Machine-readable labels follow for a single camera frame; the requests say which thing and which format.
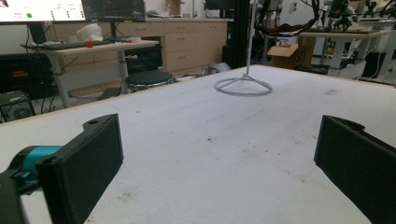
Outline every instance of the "computer monitor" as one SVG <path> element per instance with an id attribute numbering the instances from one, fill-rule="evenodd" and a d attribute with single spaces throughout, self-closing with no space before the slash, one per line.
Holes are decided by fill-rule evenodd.
<path id="1" fill-rule="evenodd" d="M 145 21 L 143 0 L 82 0 L 87 21 Z"/>
<path id="2" fill-rule="evenodd" d="M 205 0 L 205 9 L 208 10 L 230 10 L 234 6 L 234 0 Z"/>
<path id="3" fill-rule="evenodd" d="M 81 0 L 0 0 L 0 23 L 85 21 Z"/>
<path id="4" fill-rule="evenodd" d="M 233 18 L 235 0 L 205 0 L 205 9 L 219 10 L 220 18 Z"/>

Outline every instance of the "red object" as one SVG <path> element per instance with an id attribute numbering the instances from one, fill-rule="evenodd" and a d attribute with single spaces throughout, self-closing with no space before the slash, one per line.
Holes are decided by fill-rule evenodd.
<path id="1" fill-rule="evenodd" d="M 12 71 L 13 77 L 27 77 L 27 72 L 25 71 Z"/>
<path id="2" fill-rule="evenodd" d="M 89 48 L 89 49 L 93 48 L 93 42 L 91 40 L 85 42 L 85 44 L 86 44 L 87 48 Z"/>

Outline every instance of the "office chair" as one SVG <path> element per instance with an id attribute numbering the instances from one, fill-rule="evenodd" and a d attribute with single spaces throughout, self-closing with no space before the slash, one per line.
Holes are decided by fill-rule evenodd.
<path id="1" fill-rule="evenodd" d="M 168 85 L 175 81 L 172 74 L 161 70 L 137 72 L 125 78 L 125 82 L 132 92 Z"/>

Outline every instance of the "tabletop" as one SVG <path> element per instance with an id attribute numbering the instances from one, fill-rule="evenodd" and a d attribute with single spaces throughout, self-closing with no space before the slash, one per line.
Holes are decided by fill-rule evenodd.
<path id="1" fill-rule="evenodd" d="M 45 50 L 42 51 L 47 55 L 56 55 L 56 56 L 69 56 L 69 55 L 81 55 L 81 54 L 90 54 L 96 52 L 103 51 L 114 51 L 114 50 L 125 50 L 125 49 L 141 49 L 146 47 L 151 47 L 158 44 L 158 41 L 152 40 L 141 40 L 138 43 L 110 43 L 106 45 L 98 45 L 93 46 L 93 48 L 76 48 L 76 49 L 59 49 L 59 50 Z"/>
<path id="2" fill-rule="evenodd" d="M 371 37 L 376 37 L 376 36 L 381 36 L 381 35 L 388 35 L 390 34 L 390 30 L 383 30 L 383 31 L 377 31 L 377 32 L 368 32 L 365 33 L 364 31 L 346 31 L 346 32 L 314 32 L 314 31 L 309 31 L 309 32 L 302 32 L 300 33 L 300 36 L 302 37 L 329 37 L 329 38 L 371 38 Z"/>
<path id="3" fill-rule="evenodd" d="M 216 91 L 245 68 L 0 125 L 0 170 L 28 146 L 61 146 L 82 124 L 118 113 L 124 161 L 87 223 L 370 223 L 315 165 L 323 115 L 396 146 L 392 87 L 254 65 L 260 97 Z M 256 91 L 240 81 L 229 88 Z M 50 223 L 42 192 L 22 197 Z"/>

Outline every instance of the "white wall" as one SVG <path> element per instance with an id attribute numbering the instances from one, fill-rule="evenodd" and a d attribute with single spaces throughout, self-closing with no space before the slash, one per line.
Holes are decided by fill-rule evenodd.
<path id="1" fill-rule="evenodd" d="M 26 25 L 2 25 L 0 26 L 0 54 L 24 53 L 27 38 Z"/>

